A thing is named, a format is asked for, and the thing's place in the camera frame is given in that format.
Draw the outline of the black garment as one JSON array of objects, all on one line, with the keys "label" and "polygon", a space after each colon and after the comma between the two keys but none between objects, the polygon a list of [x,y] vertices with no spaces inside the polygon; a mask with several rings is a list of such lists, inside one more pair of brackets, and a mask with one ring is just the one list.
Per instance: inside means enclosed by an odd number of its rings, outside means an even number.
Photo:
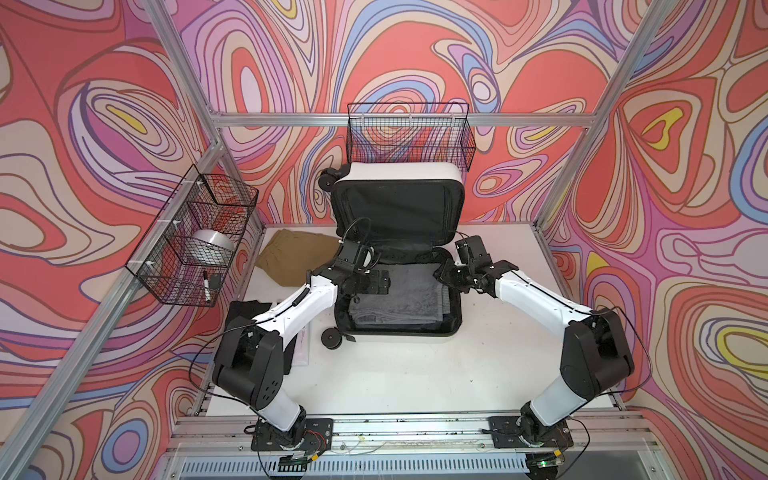
[{"label": "black garment", "polygon": [[[233,300],[229,304],[229,310],[225,319],[224,326],[226,329],[236,326],[236,319],[243,317],[248,321],[251,321],[254,317],[267,312],[272,307],[271,303],[262,303],[258,300],[251,301],[237,301]],[[294,354],[297,346],[297,341],[300,340],[303,333],[297,334],[285,347],[284,350],[284,374],[289,375],[291,373],[294,361]]]}]

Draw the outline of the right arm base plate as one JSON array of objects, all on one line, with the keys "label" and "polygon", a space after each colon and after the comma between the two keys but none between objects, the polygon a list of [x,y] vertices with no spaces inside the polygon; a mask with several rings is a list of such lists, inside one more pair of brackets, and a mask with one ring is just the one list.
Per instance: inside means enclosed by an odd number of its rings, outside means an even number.
[{"label": "right arm base plate", "polygon": [[488,418],[488,427],[482,432],[491,436],[497,449],[567,450],[574,445],[565,419],[546,426],[532,415],[493,416]]}]

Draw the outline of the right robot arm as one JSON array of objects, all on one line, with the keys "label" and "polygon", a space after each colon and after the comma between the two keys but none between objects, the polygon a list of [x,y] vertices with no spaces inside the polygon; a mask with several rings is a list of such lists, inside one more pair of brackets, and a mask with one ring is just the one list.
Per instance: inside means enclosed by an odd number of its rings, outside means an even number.
[{"label": "right robot arm", "polygon": [[494,261],[481,237],[455,242],[457,262],[434,272],[440,283],[461,293],[472,290],[512,305],[561,341],[558,376],[520,409],[514,432],[529,447],[540,447],[565,420],[635,371],[619,315],[577,304],[540,285],[517,265]]}]

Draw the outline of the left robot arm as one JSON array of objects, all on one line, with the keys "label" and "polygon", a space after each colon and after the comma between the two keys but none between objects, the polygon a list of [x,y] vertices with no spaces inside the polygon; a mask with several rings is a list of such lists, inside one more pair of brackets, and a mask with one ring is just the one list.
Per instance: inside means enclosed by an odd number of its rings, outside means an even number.
[{"label": "left robot arm", "polygon": [[371,246],[344,240],[335,256],[309,271],[293,294],[252,318],[235,318],[214,357],[214,385],[297,444],[306,431],[306,410],[283,388],[286,347],[338,299],[386,294],[388,278],[375,269],[377,261]]}]

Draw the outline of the black and white suitcase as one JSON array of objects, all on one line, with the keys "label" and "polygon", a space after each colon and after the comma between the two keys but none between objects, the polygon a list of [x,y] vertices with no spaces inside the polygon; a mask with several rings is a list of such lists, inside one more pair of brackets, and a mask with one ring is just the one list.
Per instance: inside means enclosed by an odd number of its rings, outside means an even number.
[{"label": "black and white suitcase", "polygon": [[[343,240],[371,246],[378,255],[375,269],[386,265],[438,264],[453,260],[446,249],[457,233],[465,199],[463,175],[442,162],[361,163],[327,168],[318,178],[330,196],[336,233]],[[339,334],[449,337],[462,324],[461,295],[449,289],[450,312],[432,325],[358,325],[349,307],[357,294],[334,305]]]}]

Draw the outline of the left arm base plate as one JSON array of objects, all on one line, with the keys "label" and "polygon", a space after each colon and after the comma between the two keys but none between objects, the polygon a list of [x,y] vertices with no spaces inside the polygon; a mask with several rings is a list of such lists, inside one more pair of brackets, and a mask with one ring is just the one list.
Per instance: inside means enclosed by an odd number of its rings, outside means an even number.
[{"label": "left arm base plate", "polygon": [[299,419],[288,431],[281,431],[262,419],[244,428],[244,433],[252,437],[254,452],[319,453],[332,447],[333,431],[334,420],[330,417]]}]

